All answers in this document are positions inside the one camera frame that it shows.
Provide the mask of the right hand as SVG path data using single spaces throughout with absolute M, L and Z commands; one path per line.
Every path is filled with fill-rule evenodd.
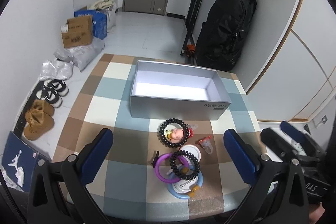
M 327 224 L 328 217 L 325 209 L 320 202 L 319 204 L 309 205 L 309 224 Z

